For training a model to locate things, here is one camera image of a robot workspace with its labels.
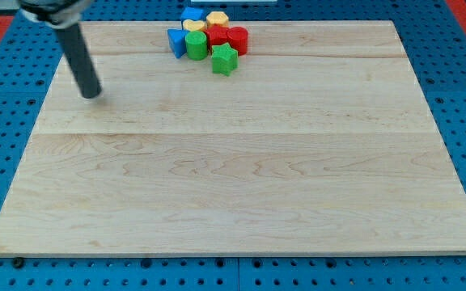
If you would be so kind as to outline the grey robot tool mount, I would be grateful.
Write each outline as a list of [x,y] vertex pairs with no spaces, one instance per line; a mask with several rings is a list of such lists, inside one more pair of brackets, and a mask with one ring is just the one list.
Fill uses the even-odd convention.
[[17,0],[23,16],[34,23],[45,23],[54,29],[76,24],[93,0]]

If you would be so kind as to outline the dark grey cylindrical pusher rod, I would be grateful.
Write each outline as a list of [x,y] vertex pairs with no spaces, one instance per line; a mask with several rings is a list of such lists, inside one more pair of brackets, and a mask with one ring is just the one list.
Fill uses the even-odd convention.
[[79,24],[56,29],[55,33],[82,97],[98,97],[102,87]]

